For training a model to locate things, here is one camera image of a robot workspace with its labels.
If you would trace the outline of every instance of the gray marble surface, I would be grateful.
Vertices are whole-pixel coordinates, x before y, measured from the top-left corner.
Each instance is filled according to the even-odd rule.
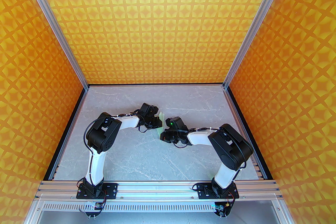
[[[188,128],[217,128],[229,123],[238,130],[220,85],[90,87],[54,180],[79,180],[85,176],[89,151],[83,133],[91,121],[102,112],[114,115],[134,111],[144,102],[156,105],[165,119],[180,116]],[[217,173],[221,161],[213,147],[179,149],[161,141],[159,133],[161,130],[120,130],[106,156],[104,179],[211,180]],[[249,160],[237,180],[251,179],[258,177]]]

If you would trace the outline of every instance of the perforated metal panel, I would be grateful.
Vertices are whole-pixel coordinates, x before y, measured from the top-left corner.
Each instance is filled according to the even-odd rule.
[[[44,211],[94,212],[94,201],[45,201]],[[107,202],[103,212],[214,212],[213,202]]]

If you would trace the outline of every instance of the black mounting plate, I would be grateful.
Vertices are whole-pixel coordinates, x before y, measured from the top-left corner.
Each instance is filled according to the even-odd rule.
[[[198,199],[217,199],[217,197],[214,195],[212,191],[211,183],[197,183],[196,189],[194,191],[197,191]]]
[[[218,197],[212,190],[211,183],[200,182],[195,184],[196,188],[193,189],[197,191],[198,199],[205,200],[205,199],[238,199],[239,194],[235,183],[230,184],[230,186],[226,189],[225,194]]]
[[[118,192],[118,184],[117,183],[103,183],[102,191],[106,191],[106,200],[115,200]],[[102,193],[98,198],[94,198],[88,191],[85,191],[83,187],[83,183],[79,184],[79,188],[77,190],[77,199],[85,199],[85,200],[98,200],[104,199],[104,194]]]

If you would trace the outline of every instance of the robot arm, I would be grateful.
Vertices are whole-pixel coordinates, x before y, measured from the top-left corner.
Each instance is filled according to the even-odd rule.
[[[106,112],[100,114],[86,133],[90,157],[86,176],[79,186],[79,193],[84,191],[87,199],[97,199],[102,195],[106,153],[112,147],[119,130],[135,127],[140,130],[142,125],[147,128],[146,130],[160,128],[162,122],[155,116],[158,111],[156,106],[144,103],[139,110],[129,114],[118,116],[111,116]]]
[[[160,135],[160,140],[185,145],[212,145],[222,164],[212,179],[212,191],[217,198],[225,198],[234,186],[239,170],[246,167],[246,161],[253,153],[252,146],[229,124],[219,129],[188,129],[180,117],[166,120],[169,129]]]

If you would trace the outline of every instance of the orange patterned wall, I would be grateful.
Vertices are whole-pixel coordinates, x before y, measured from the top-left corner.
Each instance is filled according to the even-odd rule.
[[[262,0],[48,0],[90,84],[223,82]]]
[[[275,0],[230,87],[297,223],[336,223],[336,0]]]
[[[0,10],[0,222],[22,223],[82,86],[36,0]]]

